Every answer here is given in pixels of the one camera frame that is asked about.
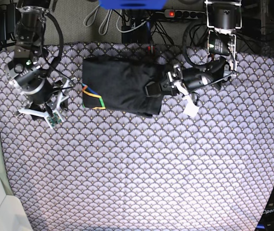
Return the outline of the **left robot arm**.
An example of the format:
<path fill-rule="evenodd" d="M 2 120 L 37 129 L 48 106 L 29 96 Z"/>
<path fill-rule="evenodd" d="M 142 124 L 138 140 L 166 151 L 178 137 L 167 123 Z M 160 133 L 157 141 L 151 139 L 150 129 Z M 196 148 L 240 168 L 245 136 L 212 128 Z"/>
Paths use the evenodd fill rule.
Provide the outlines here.
<path fill-rule="evenodd" d="M 235 31 L 242 27 L 241 1 L 207 0 L 205 6 L 209 29 L 207 49 L 209 54 L 219 58 L 212 58 L 205 64 L 192 62 L 187 53 L 187 36 L 191 29 L 188 26 L 183 34 L 182 52 L 191 67 L 183 69 L 175 64 L 159 82 L 150 82 L 144 87 L 147 97 L 182 94 L 186 101 L 183 112 L 190 117 L 195 117 L 200 109 L 196 90 L 207 86 L 220 90 L 223 83 L 236 75 L 237 69 Z"/>

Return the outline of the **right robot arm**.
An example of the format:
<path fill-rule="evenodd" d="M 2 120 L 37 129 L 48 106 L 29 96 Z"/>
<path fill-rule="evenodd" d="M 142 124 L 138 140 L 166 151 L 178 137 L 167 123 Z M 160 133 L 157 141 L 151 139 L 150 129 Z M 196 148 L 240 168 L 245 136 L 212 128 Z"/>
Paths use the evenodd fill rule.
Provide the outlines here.
<path fill-rule="evenodd" d="M 25 107 L 16 114 L 30 115 L 33 120 L 43 119 L 50 128 L 64 121 L 62 111 L 68 109 L 66 91 L 75 86 L 74 80 L 66 76 L 57 66 L 64 51 L 64 37 L 58 21 L 52 15 L 55 0 L 20 0 L 16 9 L 21 18 L 14 30 L 16 45 L 13 59 L 5 66 L 9 84 L 27 99 Z M 50 19 L 59 36 L 58 55 L 47 62 L 48 69 L 39 64 L 39 58 L 47 59 L 44 46 L 46 20 Z"/>

